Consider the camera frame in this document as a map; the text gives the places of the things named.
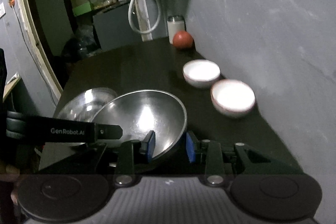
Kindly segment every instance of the blue gripper pad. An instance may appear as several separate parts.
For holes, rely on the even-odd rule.
[[[148,140],[148,143],[147,143],[147,152],[146,152],[147,162],[152,161],[152,157],[153,157],[153,153],[154,153],[154,149],[155,149],[155,132],[151,131],[150,134],[151,134],[151,136],[150,136],[150,138]]]
[[[189,162],[195,162],[196,161],[196,153],[195,153],[195,149],[194,149],[194,142],[191,139],[188,132],[187,132],[186,140],[185,140],[185,149],[187,150]]]

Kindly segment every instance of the orange ball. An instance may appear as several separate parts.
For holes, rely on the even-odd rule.
[[[190,33],[186,31],[179,31],[174,35],[173,46],[175,48],[191,48],[193,46],[194,39]]]

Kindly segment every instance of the green box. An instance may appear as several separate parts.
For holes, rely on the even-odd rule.
[[[77,6],[77,7],[72,9],[72,12],[75,15],[75,17],[83,15],[83,14],[88,13],[90,11],[92,11],[92,7],[91,7],[90,2],[84,3],[80,6]]]

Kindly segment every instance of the red-rimmed white bowl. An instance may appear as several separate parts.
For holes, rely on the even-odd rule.
[[[214,62],[197,59],[183,66],[183,76],[187,83],[199,88],[210,88],[220,77],[221,70]]]
[[[239,118],[249,113],[255,105],[253,90],[239,80],[224,79],[211,87],[211,100],[220,113]]]

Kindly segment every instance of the stainless steel bowl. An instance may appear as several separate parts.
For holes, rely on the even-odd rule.
[[[104,105],[115,98],[117,98],[116,92],[108,88],[95,88],[87,90],[68,102],[57,114],[56,118],[89,122]],[[83,143],[64,144],[68,146],[77,146]]]
[[[153,159],[168,152],[181,138],[187,125],[186,109],[177,97],[161,90],[138,90],[105,105],[93,122],[116,124],[123,129],[119,140],[100,140],[118,147],[128,140],[142,140],[148,131],[156,133]]]

